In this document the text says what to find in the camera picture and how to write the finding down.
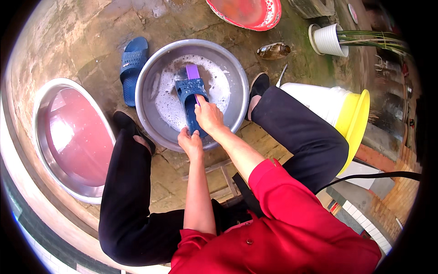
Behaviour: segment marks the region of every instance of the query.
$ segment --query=purple brush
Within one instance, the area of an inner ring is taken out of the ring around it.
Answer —
[[[187,77],[189,80],[201,78],[199,76],[198,66],[197,65],[187,65],[186,66]],[[200,106],[197,96],[195,96],[196,103]]]

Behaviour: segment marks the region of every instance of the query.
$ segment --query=black shoe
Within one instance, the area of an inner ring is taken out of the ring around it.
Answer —
[[[131,117],[128,113],[122,110],[117,110],[116,112],[114,112],[113,121],[116,124],[118,130],[125,129],[128,134],[132,136],[138,135],[142,137],[148,143],[151,149],[151,154],[154,155],[156,149],[154,142],[141,132],[133,117]]]
[[[252,80],[250,86],[251,92],[249,94],[249,103],[251,102],[252,97],[254,97],[255,95],[263,96],[265,91],[269,88],[270,83],[271,83],[271,79],[269,79],[269,76],[266,74],[266,72],[260,72],[259,74],[257,74],[254,80]],[[248,112],[245,115],[245,120],[249,121]]]

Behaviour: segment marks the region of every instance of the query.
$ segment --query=brown bottle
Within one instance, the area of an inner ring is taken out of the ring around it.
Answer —
[[[257,55],[265,60],[280,59],[286,57],[289,53],[290,47],[281,42],[266,45],[257,50]]]

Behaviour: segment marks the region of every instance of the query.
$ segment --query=stainless steel basin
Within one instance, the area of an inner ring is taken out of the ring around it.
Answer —
[[[57,78],[35,96],[33,141],[53,180],[74,198],[99,204],[116,142],[96,102],[76,82]]]
[[[233,133],[239,129],[248,108],[248,79],[240,62],[225,48],[210,41],[188,39],[173,42],[152,55],[141,70],[135,88],[135,105],[140,122],[148,134],[160,145],[183,152],[178,145],[178,131],[170,127],[155,106],[157,80],[163,69],[173,60],[184,55],[198,55],[209,59],[221,70],[227,71],[230,85],[230,102],[224,113],[224,123]],[[210,136],[203,140],[204,150],[216,147],[218,143]]]

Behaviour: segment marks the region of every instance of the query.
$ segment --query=bubbles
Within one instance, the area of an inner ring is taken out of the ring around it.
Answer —
[[[202,66],[210,74],[210,90],[207,91],[208,99],[215,103],[221,112],[225,113],[230,102],[230,85],[221,68],[214,62],[198,55],[184,55],[173,60],[161,72],[158,95],[155,98],[155,106],[161,118],[176,131],[181,131],[186,126],[186,116],[176,92],[175,81],[183,80],[178,75],[181,67],[177,64],[193,63]]]

